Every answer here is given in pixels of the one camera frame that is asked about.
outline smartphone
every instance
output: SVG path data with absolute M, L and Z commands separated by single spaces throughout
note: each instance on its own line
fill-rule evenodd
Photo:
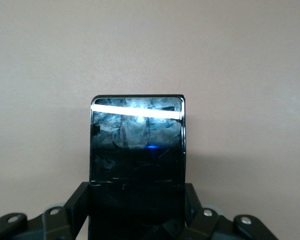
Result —
M 101 227 L 92 234 L 138 239 L 151 225 L 184 219 L 185 122 L 183 95 L 93 98 L 90 226 Z

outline white light streak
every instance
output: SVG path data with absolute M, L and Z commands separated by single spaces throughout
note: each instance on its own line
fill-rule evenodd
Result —
M 135 117 L 157 118 L 157 119 L 177 119 L 181 120 L 180 111 L 165 111 L 145 108 L 123 107 L 123 106 L 107 106 L 100 104 L 93 104 L 91 110 L 94 112 L 101 112 L 107 114 L 119 114 Z

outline black smartphone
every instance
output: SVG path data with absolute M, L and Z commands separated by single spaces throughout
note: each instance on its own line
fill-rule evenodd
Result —
M 90 225 L 103 226 L 95 234 L 138 239 L 147 226 L 183 220 L 185 169 L 183 95 L 99 95 L 92 100 Z M 111 225 L 116 236 L 110 236 Z

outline beige wall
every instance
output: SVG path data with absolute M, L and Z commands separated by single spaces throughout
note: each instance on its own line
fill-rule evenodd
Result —
M 300 1 L 1 0 L 0 216 L 89 179 L 99 94 L 184 94 L 201 202 L 300 240 Z

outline phone screen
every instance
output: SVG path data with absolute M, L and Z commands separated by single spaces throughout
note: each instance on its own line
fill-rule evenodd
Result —
M 102 208 L 183 218 L 185 149 L 182 95 L 92 100 L 89 182 Z

